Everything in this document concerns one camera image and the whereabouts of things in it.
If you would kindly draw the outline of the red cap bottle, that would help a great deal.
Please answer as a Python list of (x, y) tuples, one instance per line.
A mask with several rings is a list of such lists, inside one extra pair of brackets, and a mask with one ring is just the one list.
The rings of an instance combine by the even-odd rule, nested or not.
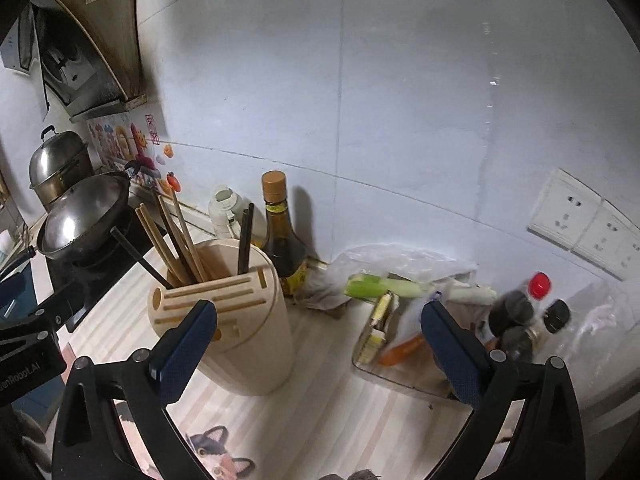
[(505, 292), (494, 302), (488, 314), (487, 326), (491, 335), (499, 338), (510, 328), (529, 326), (551, 287), (548, 275), (537, 272), (517, 288)]

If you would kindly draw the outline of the green leek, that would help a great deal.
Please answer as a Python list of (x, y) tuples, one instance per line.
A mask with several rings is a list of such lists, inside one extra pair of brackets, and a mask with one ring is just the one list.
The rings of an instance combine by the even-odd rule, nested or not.
[(367, 273), (352, 275), (343, 290), (345, 296), (360, 299), (378, 298), (386, 292), (408, 299), (427, 298), (441, 292), (446, 300), (456, 304), (477, 306), (490, 306), (498, 298), (497, 293), (490, 287), (470, 285), (454, 278), (419, 283), (404, 278), (381, 278)]

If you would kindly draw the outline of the steel steamer pot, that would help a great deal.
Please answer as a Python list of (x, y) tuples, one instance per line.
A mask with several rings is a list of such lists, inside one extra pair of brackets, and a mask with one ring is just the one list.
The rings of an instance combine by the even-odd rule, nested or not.
[(73, 185), (94, 175), (88, 144), (76, 132), (57, 132), (48, 125), (40, 134), (40, 147), (29, 161), (30, 188), (49, 211)]

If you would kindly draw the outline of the range hood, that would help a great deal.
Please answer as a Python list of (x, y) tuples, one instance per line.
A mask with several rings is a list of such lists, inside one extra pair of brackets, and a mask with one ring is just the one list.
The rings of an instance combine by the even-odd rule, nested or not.
[(72, 122), (128, 112), (146, 102), (137, 0), (29, 0), (6, 31), (1, 62), (40, 68), (40, 96), (53, 94)]

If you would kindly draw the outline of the striped cat placemat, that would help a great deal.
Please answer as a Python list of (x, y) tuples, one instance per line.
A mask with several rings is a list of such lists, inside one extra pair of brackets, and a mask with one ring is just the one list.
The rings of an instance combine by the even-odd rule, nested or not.
[(380, 479), (423, 479), (468, 419), (453, 400), (397, 389), (352, 366), (370, 307), (341, 318), (288, 307), (295, 365), (268, 396), (238, 396), (195, 373), (168, 413), (184, 434), (224, 425), (228, 450), (254, 460), (255, 479), (343, 478), (367, 469)]

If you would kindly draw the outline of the clear plastic organizer bin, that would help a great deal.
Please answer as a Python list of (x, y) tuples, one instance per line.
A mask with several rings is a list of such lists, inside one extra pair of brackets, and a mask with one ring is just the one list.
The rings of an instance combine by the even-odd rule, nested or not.
[(356, 359), (360, 350), (363, 329), (368, 324), (374, 308), (374, 306), (368, 307), (366, 320), (352, 349), (352, 366), (370, 382), (387, 388), (452, 399), (454, 389), (445, 373), (438, 367), (434, 353), (425, 339), (421, 349), (410, 356), (407, 361), (391, 367), (378, 365), (378, 358), (385, 351), (415, 336), (421, 335), (423, 337), (420, 327), (420, 313), (424, 304), (423, 298), (397, 298), (395, 310), (388, 318), (386, 325), (386, 344), (370, 364), (364, 365), (358, 364)]

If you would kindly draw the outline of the dark oil bottle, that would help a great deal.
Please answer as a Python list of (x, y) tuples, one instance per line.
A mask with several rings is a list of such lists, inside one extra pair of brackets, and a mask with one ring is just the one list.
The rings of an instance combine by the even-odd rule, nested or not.
[(267, 238), (262, 251), (276, 268), (285, 297), (303, 287), (307, 274), (307, 246), (296, 235), (288, 209), (286, 175), (270, 170), (262, 175)]

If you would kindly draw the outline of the beige wooden utensil holder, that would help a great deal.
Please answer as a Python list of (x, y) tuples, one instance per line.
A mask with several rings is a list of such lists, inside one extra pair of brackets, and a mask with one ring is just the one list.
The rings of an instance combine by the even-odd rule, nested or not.
[(248, 271), (238, 272), (237, 240), (206, 240), (196, 249), (205, 283), (166, 289), (155, 286), (148, 302), (152, 330), (176, 327), (198, 300), (217, 311), (217, 328), (198, 369), (218, 386), (241, 396), (265, 396), (290, 377), (295, 361), (288, 310), (276, 268), (250, 246)]

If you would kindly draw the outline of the orange seasoning packet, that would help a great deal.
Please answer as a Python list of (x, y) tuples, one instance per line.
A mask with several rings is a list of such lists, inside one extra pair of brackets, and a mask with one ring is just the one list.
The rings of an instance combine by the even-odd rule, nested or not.
[(378, 365), (391, 367), (407, 361), (410, 356), (415, 354), (424, 345), (424, 338), (421, 335), (415, 336), (410, 340), (398, 344), (398, 346), (385, 351), (378, 358)]

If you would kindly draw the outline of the steel wok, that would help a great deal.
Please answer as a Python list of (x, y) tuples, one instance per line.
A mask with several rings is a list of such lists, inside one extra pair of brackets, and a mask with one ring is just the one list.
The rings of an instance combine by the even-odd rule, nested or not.
[(52, 206), (37, 237), (50, 260), (77, 261), (96, 252), (128, 206), (130, 177), (111, 171), (85, 178)]

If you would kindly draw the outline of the yellow seasoning box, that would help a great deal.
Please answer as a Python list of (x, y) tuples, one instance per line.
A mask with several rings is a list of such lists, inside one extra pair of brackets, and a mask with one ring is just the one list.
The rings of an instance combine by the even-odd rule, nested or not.
[(356, 359), (358, 364), (370, 364), (385, 346), (387, 321), (395, 310), (396, 304), (397, 296), (390, 290), (378, 298), (368, 324), (362, 332), (362, 341)]

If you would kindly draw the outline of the white plastic bottle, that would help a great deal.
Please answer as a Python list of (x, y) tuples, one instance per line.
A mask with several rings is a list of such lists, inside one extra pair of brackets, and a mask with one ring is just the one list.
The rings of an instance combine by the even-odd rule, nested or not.
[(208, 203), (209, 219), (215, 236), (221, 240), (238, 240), (241, 235), (243, 212), (247, 206), (248, 200), (232, 188), (227, 185), (216, 186)]

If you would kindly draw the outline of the clear plastic bag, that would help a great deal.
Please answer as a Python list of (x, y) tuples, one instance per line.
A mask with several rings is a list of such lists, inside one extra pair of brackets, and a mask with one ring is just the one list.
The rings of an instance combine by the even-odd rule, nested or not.
[(639, 380), (639, 281), (592, 283), (566, 303), (570, 322), (537, 360), (561, 358), (586, 408)]

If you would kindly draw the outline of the black cap bottle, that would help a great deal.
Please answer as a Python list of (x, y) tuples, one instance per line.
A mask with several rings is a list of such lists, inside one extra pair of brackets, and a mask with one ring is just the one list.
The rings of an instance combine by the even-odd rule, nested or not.
[(530, 363), (551, 336), (570, 324), (571, 318), (568, 304), (557, 299), (534, 324), (506, 330), (497, 348), (513, 361)]

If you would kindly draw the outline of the colourful wall stickers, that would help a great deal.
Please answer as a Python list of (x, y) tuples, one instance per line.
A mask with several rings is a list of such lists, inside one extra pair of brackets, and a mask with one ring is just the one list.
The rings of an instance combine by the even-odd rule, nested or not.
[(153, 113), (91, 118), (87, 127), (104, 168), (128, 171), (136, 185), (166, 196), (182, 191), (176, 148)]

